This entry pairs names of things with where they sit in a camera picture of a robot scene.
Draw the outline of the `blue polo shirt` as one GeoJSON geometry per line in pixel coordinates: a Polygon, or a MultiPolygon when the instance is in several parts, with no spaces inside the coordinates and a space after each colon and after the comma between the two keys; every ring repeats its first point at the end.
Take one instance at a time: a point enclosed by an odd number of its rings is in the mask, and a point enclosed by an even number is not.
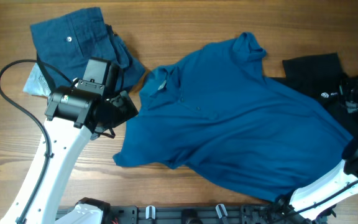
{"type": "Polygon", "coordinates": [[[350,133],[314,99],[265,77],[265,54],[245,32],[152,70],[115,163],[188,166],[268,201],[329,172],[350,133]]]}

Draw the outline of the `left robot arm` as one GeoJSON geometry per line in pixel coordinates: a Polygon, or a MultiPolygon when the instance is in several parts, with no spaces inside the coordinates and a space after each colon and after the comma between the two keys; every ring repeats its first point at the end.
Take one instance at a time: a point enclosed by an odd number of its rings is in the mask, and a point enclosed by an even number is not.
{"type": "Polygon", "coordinates": [[[116,90],[120,68],[91,58],[83,78],[52,91],[46,120],[28,115],[42,132],[37,152],[13,204],[1,223],[112,223],[109,203],[83,198],[58,218],[68,179],[85,146],[138,114],[127,91],[116,90]]]}

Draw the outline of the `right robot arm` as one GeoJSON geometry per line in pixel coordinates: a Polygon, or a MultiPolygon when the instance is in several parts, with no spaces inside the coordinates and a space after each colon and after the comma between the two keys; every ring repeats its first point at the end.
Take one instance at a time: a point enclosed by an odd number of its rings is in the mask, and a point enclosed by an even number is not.
{"type": "MultiPolygon", "coordinates": [[[[328,91],[319,91],[325,103],[337,106],[344,121],[358,119],[358,76],[342,77],[328,91]]],[[[317,223],[338,202],[358,194],[358,125],[351,125],[354,138],[342,151],[341,161],[312,184],[282,197],[267,211],[268,223],[317,223]]]]}

